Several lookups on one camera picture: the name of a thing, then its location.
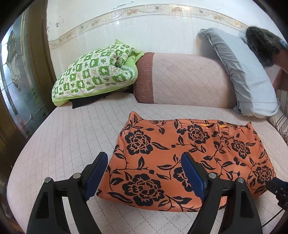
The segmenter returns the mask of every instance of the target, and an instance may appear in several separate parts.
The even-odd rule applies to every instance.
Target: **metal screw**
[[[51,179],[50,177],[46,177],[46,178],[44,179],[44,182],[45,182],[45,183],[49,183],[51,180],[52,180],[52,179]]]
[[[241,183],[241,184],[244,183],[244,179],[241,178],[241,177],[239,177],[237,180],[238,180],[238,182]]]
[[[74,175],[73,175],[73,178],[74,179],[78,179],[78,178],[80,178],[81,177],[81,174],[80,173],[75,173]]]
[[[211,172],[208,174],[208,176],[211,178],[211,179],[215,179],[216,178],[216,174]]]

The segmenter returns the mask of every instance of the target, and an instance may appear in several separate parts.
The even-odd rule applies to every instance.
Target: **brown fabric stripe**
[[[134,95],[138,102],[154,104],[152,66],[154,53],[147,52],[136,63],[138,78],[134,83]]]

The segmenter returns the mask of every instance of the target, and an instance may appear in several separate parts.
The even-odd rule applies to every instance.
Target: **brown cushion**
[[[236,96],[222,63],[191,54],[145,53],[134,94],[140,103],[233,108]]]

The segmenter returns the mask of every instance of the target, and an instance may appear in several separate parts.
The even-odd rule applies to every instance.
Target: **orange floral skirt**
[[[131,112],[97,195],[148,210],[198,211],[201,200],[181,167],[181,155],[187,151],[207,172],[225,180],[244,178],[254,198],[276,176],[251,123],[145,120]],[[225,203],[223,197],[220,208]]]

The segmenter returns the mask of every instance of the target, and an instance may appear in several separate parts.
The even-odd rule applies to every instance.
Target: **decorative wall border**
[[[97,16],[90,19],[70,31],[66,32],[58,39],[49,41],[50,49],[55,49],[72,38],[87,32],[96,27],[109,24],[114,21],[119,21],[123,19],[128,19],[138,16],[149,16],[149,15],[164,15],[164,16],[182,16],[182,17],[196,17],[203,18],[211,21],[215,21],[237,30],[245,32],[248,25],[231,18],[227,15],[200,8],[187,5],[176,5],[176,4],[150,4],[150,5],[139,5],[134,7],[127,7],[119,10],[114,10],[103,15]]]

